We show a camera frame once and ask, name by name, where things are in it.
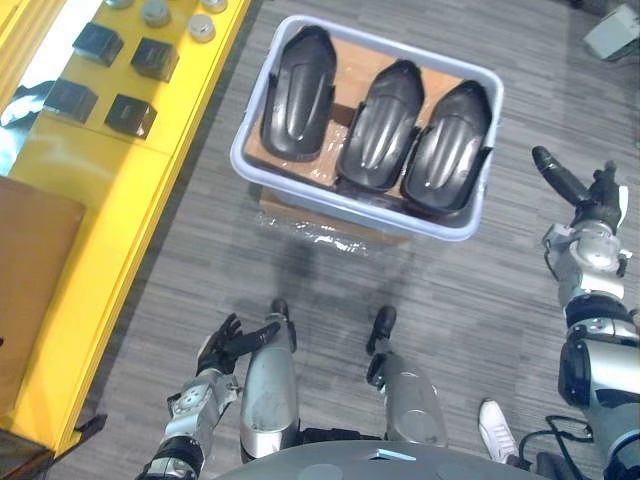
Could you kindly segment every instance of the cardboard box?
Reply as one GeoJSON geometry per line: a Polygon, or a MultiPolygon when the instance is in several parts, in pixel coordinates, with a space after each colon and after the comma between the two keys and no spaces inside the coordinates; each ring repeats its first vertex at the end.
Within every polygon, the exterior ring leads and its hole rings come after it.
{"type": "Polygon", "coordinates": [[[15,403],[84,207],[0,177],[0,414],[15,403]]]}

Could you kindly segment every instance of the silver robot leg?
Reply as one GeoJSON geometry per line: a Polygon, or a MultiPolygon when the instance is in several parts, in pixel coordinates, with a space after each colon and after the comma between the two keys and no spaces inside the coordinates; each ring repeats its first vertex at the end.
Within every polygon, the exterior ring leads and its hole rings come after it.
{"type": "Polygon", "coordinates": [[[395,310],[378,312],[367,351],[373,355],[367,381],[385,394],[387,438],[445,447],[447,431],[435,387],[420,369],[395,353],[389,342],[395,310]]]}
{"type": "Polygon", "coordinates": [[[244,462],[293,446],[298,434],[295,329],[283,300],[274,300],[271,312],[265,322],[279,322],[280,330],[271,343],[252,355],[242,397],[240,443],[244,462]]]}

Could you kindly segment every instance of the cardboard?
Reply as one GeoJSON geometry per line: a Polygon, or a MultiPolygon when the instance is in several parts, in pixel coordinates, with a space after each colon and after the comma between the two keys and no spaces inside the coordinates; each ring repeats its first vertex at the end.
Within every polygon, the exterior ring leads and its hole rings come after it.
{"type": "MultiPolygon", "coordinates": [[[[255,123],[245,146],[247,157],[260,163],[261,167],[329,189],[333,189],[335,186],[336,162],[359,103],[366,98],[369,86],[375,76],[397,60],[344,40],[333,38],[332,42],[338,59],[335,79],[336,97],[327,134],[318,158],[311,162],[290,162],[271,155],[264,149],[260,140],[262,117],[258,118],[255,123]]],[[[429,123],[438,101],[462,82],[461,78],[430,68],[421,68],[421,71],[426,98],[416,121],[416,126],[420,129],[429,123]]],[[[391,190],[379,196],[401,200],[400,183],[403,175],[404,172],[391,190]]]]}
{"type": "Polygon", "coordinates": [[[84,207],[0,177],[0,414],[15,403],[84,207]]]}

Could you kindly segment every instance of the white plastic object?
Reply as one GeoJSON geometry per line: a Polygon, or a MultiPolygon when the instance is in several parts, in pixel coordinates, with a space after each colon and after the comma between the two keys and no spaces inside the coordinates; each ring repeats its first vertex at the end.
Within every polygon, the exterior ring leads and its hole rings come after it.
{"type": "Polygon", "coordinates": [[[216,35],[216,29],[213,26],[213,20],[209,15],[198,13],[191,17],[187,26],[189,33],[197,42],[206,43],[216,35]]]}
{"type": "Polygon", "coordinates": [[[147,0],[140,13],[150,27],[163,27],[171,20],[171,10],[167,0],[147,0]]]}
{"type": "Polygon", "coordinates": [[[476,80],[486,90],[493,112],[484,147],[493,148],[504,96],[502,80],[494,72],[477,65],[405,45],[377,35],[307,15],[294,15],[282,21],[271,41],[269,54],[262,64],[242,124],[231,146],[231,164],[235,171],[250,182],[265,185],[278,199],[292,206],[307,208],[334,218],[364,225],[382,232],[406,235],[416,233],[440,240],[459,242],[471,237],[480,226],[482,206],[491,168],[492,154],[487,157],[467,205],[456,215],[425,220],[396,212],[362,200],[348,198],[320,187],[308,185],[276,172],[267,171],[245,157],[244,148],[253,126],[258,121],[267,95],[269,74],[276,71],[284,45],[307,25],[326,29],[332,38],[362,45],[391,58],[411,60],[419,67],[429,67],[466,80],[476,80]]]}
{"type": "Polygon", "coordinates": [[[605,59],[640,36],[638,14],[624,3],[604,17],[584,41],[593,53],[605,59]]]}
{"type": "Polygon", "coordinates": [[[227,0],[202,0],[202,6],[211,13],[220,13],[227,8],[227,0]]]}
{"type": "Polygon", "coordinates": [[[133,0],[104,0],[104,3],[111,8],[115,8],[120,10],[122,8],[127,8],[133,5],[133,0]]]}

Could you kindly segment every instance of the black molded part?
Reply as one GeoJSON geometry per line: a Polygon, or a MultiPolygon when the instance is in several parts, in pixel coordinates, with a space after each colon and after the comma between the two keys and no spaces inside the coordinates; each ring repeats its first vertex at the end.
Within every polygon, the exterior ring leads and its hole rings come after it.
{"type": "Polygon", "coordinates": [[[118,94],[104,123],[117,132],[147,138],[156,118],[156,110],[149,102],[118,94]]]}
{"type": "Polygon", "coordinates": [[[367,341],[366,350],[369,355],[373,355],[376,351],[376,341],[382,338],[391,338],[391,330],[396,324],[396,309],[391,305],[385,305],[376,315],[376,320],[367,341]]]}
{"type": "Polygon", "coordinates": [[[637,480],[640,478],[640,465],[627,467],[620,459],[623,450],[630,448],[638,451],[640,434],[631,435],[618,445],[611,455],[611,461],[605,469],[604,480],[637,480]]]}
{"type": "Polygon", "coordinates": [[[47,95],[44,107],[84,123],[97,100],[89,87],[59,78],[47,95]]]}
{"type": "Polygon", "coordinates": [[[335,96],[336,52],[329,34],[304,27],[284,47],[269,76],[260,136],[271,154],[310,161],[322,148],[335,96]]]}
{"type": "Polygon", "coordinates": [[[174,45],[143,37],[133,54],[131,66],[144,77],[168,82],[178,59],[178,50],[174,45]]]}
{"type": "Polygon", "coordinates": [[[342,440],[380,440],[380,437],[363,435],[356,430],[345,430],[343,428],[321,429],[306,428],[298,433],[297,444],[307,443],[337,442],[342,440]]]}
{"type": "Polygon", "coordinates": [[[338,173],[360,187],[384,192],[398,180],[424,103],[420,69],[398,60],[373,80],[347,133],[338,173]]]}
{"type": "Polygon", "coordinates": [[[596,398],[605,408],[618,408],[620,405],[638,404],[640,408],[640,395],[634,392],[625,392],[613,388],[601,388],[596,390],[596,398]]]}
{"type": "Polygon", "coordinates": [[[587,187],[567,170],[545,147],[537,146],[531,150],[533,162],[549,185],[574,207],[591,202],[587,187]]]}
{"type": "Polygon", "coordinates": [[[106,67],[111,66],[123,45],[122,39],[114,30],[93,22],[87,23],[73,42],[78,55],[106,67]]]}
{"type": "Polygon", "coordinates": [[[591,318],[612,318],[633,323],[627,308],[618,300],[604,295],[582,295],[574,298],[565,308],[567,328],[591,318]]]}
{"type": "Polygon", "coordinates": [[[573,407],[589,406],[591,363],[589,351],[583,341],[568,340],[560,354],[558,393],[573,407]]]}
{"type": "Polygon", "coordinates": [[[177,458],[189,465],[196,475],[200,475],[200,470],[204,464],[202,449],[198,443],[186,435],[171,437],[160,445],[153,459],[157,458],[177,458]]]}
{"type": "Polygon", "coordinates": [[[463,82],[447,93],[418,140],[402,194],[428,213],[462,209],[490,153],[482,145],[491,119],[487,94],[478,82],[463,82]]]}

